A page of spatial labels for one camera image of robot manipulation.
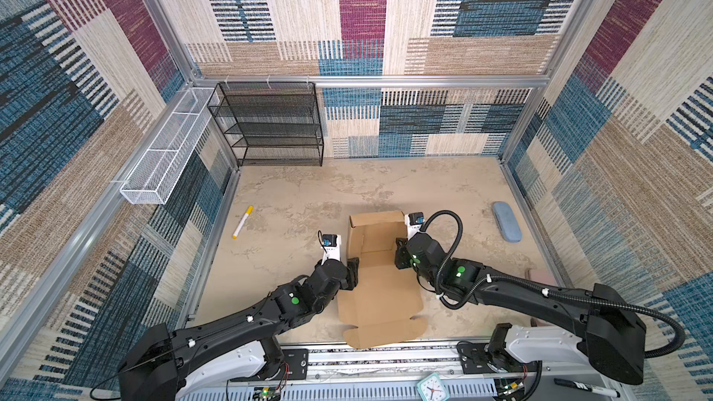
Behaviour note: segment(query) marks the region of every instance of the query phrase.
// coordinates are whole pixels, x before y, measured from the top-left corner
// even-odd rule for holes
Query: yellow marker
[[[233,238],[237,238],[237,233],[240,232],[240,230],[242,229],[242,225],[245,224],[245,221],[247,220],[247,216],[249,216],[251,212],[253,212],[253,207],[252,207],[252,206],[249,207],[249,208],[247,209],[247,211],[245,211],[245,215],[242,216],[242,220],[240,220],[240,223],[237,225],[237,228],[235,229],[235,232],[232,233],[232,237],[233,237]]]

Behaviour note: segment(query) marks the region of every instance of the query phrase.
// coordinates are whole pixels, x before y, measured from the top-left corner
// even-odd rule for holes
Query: black marker
[[[562,387],[586,390],[587,392],[609,396],[611,398],[621,397],[621,394],[617,390],[599,387],[598,385],[584,384],[583,382],[570,381],[568,379],[555,378],[555,384],[561,385]]]

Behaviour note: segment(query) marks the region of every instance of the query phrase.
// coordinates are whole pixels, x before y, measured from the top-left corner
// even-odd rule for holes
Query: robotic arm
[[[452,216],[459,227],[448,253],[426,233],[441,215]],[[671,353],[684,342],[683,328],[671,317],[631,306],[609,286],[595,284],[593,290],[545,286],[483,263],[453,258],[463,225],[451,211],[436,212],[425,222],[422,213],[412,213],[405,222],[408,239],[397,239],[394,262],[399,268],[413,268],[418,278],[427,280],[445,307],[495,305],[557,325],[499,324],[488,344],[488,359],[495,368],[542,360],[589,362],[609,378],[636,385],[643,381],[645,358]],[[309,322],[338,290],[357,285],[359,259],[350,259],[346,265],[341,262],[341,238],[319,233],[319,241],[325,253],[310,276],[278,286],[253,306],[172,333],[165,323],[150,328],[112,377],[119,378],[121,399],[174,401],[227,379],[275,376],[284,358],[275,336]],[[646,326],[636,313],[671,325],[674,339],[645,351]],[[90,396],[102,400],[91,392]]]

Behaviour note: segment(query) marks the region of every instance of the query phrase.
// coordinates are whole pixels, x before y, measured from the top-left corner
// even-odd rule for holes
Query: clock face
[[[446,401],[450,397],[437,373],[432,373],[419,382],[419,393],[423,401]]]

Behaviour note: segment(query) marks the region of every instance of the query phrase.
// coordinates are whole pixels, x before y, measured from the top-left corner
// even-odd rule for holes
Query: open cardboard box
[[[426,332],[421,291],[414,270],[394,265],[396,238],[406,237],[401,211],[349,217],[347,258],[359,257],[359,284],[336,297],[339,320],[354,325],[344,332],[353,348],[369,348],[416,339]]]

